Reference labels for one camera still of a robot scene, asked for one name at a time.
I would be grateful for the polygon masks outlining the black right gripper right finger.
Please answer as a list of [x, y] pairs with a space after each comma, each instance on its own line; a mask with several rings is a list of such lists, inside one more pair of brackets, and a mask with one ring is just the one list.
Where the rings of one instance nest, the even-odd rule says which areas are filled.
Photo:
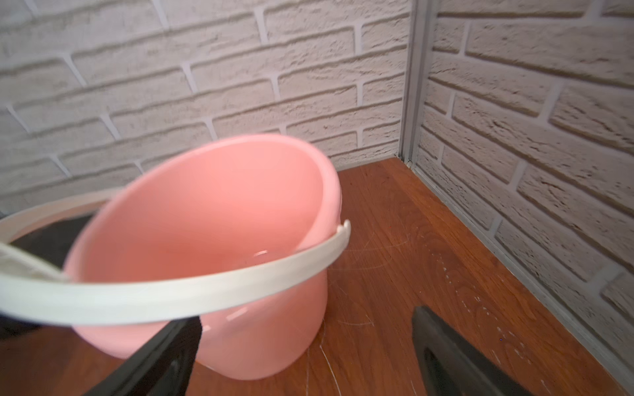
[[413, 344], [428, 395], [529, 395], [428, 306], [414, 308]]

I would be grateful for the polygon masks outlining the pink plastic bucket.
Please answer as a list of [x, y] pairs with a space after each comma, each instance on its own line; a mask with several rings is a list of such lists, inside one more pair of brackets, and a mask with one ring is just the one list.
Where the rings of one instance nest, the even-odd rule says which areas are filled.
[[[284, 135], [245, 135], [178, 155], [122, 189], [36, 206], [1, 222], [1, 312], [69, 326], [128, 358], [168, 322], [201, 320], [198, 363], [236, 380], [273, 376], [315, 339], [328, 267], [348, 246], [330, 160]], [[10, 242], [94, 213], [62, 269]]]

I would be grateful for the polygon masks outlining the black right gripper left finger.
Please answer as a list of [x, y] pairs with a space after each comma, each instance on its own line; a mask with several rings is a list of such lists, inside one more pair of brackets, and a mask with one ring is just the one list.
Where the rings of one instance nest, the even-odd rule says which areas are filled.
[[198, 317], [173, 320], [86, 394], [186, 394], [201, 333]]

